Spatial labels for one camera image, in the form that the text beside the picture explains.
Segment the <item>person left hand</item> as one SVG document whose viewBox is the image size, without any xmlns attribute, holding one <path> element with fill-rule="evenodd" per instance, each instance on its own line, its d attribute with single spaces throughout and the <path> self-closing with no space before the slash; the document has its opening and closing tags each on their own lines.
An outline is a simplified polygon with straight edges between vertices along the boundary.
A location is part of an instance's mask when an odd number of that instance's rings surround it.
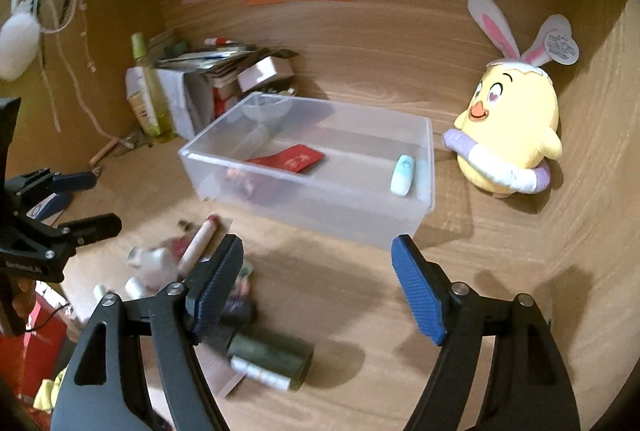
<svg viewBox="0 0 640 431">
<path fill-rule="evenodd" d="M 35 281 L 30 278 L 16 277 L 15 284 L 17 292 L 12 301 L 13 308 L 17 315 L 21 317 L 21 320 L 26 323 L 35 305 Z"/>
</svg>

